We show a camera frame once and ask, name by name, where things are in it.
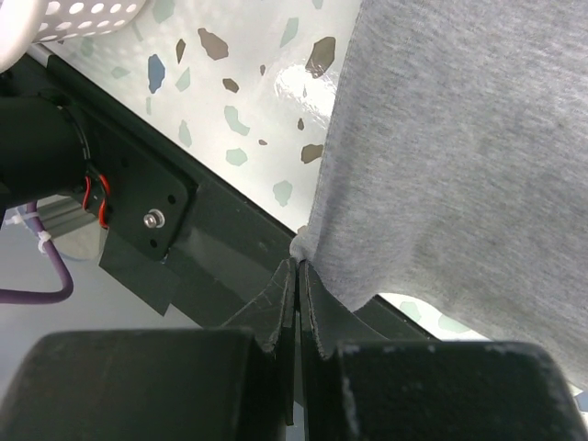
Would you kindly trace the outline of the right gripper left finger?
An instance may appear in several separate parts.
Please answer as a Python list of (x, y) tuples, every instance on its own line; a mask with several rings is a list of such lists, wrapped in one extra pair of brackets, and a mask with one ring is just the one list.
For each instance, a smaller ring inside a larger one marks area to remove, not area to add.
[(50, 334), (1, 405), (4, 440), (282, 440), (293, 423), (296, 266), (221, 327)]

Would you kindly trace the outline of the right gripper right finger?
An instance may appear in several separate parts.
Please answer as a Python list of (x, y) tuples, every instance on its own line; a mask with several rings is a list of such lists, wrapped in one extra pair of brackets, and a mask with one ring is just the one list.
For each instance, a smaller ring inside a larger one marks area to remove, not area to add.
[(520, 342), (387, 337), (299, 267), (305, 435), (310, 440), (584, 440), (557, 364)]

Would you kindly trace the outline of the grey garment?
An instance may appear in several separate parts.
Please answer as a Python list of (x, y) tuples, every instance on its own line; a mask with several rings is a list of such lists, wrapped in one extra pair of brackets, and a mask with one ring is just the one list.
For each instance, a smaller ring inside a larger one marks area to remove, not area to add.
[(365, 1), (291, 254), (587, 385), (587, 4)]

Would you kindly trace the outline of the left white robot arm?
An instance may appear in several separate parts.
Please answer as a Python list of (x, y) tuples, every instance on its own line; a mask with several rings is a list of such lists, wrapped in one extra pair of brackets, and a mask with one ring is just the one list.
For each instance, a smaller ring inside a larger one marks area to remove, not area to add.
[(88, 116), (56, 86), (18, 92), (1, 75), (1, 212), (81, 185), (96, 136)]

